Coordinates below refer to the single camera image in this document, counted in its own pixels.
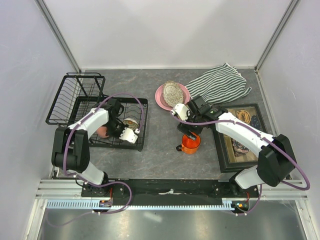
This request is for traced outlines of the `pink plate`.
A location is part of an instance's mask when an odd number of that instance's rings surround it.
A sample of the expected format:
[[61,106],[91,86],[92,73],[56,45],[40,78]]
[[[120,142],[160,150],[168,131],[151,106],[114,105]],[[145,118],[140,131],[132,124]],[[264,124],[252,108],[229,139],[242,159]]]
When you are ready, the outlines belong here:
[[[180,87],[180,89],[182,90],[182,93],[183,93],[183,102],[184,104],[186,104],[187,102],[190,101],[191,99],[191,96],[190,96],[190,93],[188,91],[188,89],[180,84],[180,83],[177,83],[177,85]],[[171,111],[172,110],[172,107],[169,106],[165,100],[164,100],[164,97],[163,97],[163,87],[164,85],[162,84],[155,92],[155,101],[156,103],[158,104],[159,107],[161,107],[162,109],[166,110],[166,111]]]

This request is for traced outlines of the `speckled grey plate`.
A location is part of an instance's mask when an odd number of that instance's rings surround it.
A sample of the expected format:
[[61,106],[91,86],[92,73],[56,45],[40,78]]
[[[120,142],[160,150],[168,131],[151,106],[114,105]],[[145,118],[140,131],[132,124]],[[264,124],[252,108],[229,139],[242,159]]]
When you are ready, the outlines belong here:
[[163,85],[162,95],[164,101],[174,107],[176,104],[184,103],[184,95],[180,86],[174,81],[167,81]]

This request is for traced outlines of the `patterned small bowl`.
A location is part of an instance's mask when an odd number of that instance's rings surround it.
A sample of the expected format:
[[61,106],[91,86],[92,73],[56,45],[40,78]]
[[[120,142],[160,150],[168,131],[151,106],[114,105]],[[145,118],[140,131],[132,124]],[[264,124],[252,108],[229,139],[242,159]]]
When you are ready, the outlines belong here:
[[124,125],[127,125],[128,128],[132,129],[132,130],[136,130],[139,128],[139,124],[136,120],[134,120],[133,118],[125,118],[123,121]]

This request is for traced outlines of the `orange mug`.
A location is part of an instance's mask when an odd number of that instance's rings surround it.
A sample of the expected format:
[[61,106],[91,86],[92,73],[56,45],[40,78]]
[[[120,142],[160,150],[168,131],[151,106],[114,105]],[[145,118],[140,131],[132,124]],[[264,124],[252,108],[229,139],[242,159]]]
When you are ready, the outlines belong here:
[[192,155],[197,152],[200,144],[200,136],[196,135],[195,140],[193,140],[184,134],[181,139],[181,144],[176,147],[176,150],[178,152],[184,152],[185,154]]

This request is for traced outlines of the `pink mug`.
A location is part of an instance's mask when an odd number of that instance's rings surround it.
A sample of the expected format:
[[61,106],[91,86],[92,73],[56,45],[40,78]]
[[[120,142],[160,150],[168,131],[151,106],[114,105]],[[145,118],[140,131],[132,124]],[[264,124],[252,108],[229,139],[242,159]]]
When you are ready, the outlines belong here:
[[101,138],[108,138],[108,128],[106,126],[101,126],[96,130],[96,133]]

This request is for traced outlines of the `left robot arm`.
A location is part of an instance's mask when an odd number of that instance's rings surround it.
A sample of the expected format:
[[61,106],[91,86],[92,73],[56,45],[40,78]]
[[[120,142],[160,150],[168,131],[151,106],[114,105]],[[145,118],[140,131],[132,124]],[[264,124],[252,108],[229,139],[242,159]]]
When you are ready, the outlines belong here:
[[91,163],[89,138],[96,133],[123,140],[130,132],[118,119],[123,108],[119,100],[107,98],[76,123],[55,130],[52,165],[66,176],[83,180],[99,197],[109,193],[111,184],[108,174]]

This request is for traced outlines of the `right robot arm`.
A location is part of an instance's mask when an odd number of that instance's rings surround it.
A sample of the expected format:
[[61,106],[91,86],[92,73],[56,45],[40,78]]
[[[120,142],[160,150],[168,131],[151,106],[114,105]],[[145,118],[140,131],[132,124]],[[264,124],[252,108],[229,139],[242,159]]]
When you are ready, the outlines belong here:
[[227,109],[211,106],[199,95],[186,104],[176,104],[170,114],[179,121],[177,128],[190,139],[195,140],[203,127],[211,128],[231,137],[258,158],[257,165],[237,173],[229,184],[235,197],[255,185],[276,187],[295,169],[297,161],[285,135],[273,136],[258,130]]

